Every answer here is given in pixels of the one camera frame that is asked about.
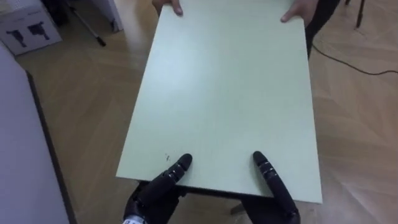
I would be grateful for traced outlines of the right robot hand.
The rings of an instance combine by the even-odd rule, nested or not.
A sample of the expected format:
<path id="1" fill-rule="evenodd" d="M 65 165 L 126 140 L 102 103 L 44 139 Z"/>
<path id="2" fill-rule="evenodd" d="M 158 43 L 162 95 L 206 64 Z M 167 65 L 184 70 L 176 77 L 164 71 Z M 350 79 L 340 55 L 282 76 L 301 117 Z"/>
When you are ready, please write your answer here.
<path id="1" fill-rule="evenodd" d="M 249 219 L 253 224 L 301 224 L 299 210 L 273 165 L 259 151 L 253 153 L 253 160 L 273 197 L 243 197 Z"/>

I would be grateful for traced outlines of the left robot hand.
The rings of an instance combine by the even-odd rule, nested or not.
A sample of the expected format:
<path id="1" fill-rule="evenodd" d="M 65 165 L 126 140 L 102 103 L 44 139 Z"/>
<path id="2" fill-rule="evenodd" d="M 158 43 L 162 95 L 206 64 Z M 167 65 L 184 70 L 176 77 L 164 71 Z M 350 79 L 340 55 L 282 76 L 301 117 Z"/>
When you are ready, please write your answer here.
<path id="1" fill-rule="evenodd" d="M 150 182 L 139 183 L 128 198 L 123 224 L 166 224 L 185 192 L 177 187 L 192 163 L 192 155 L 182 155 L 176 163 Z"/>

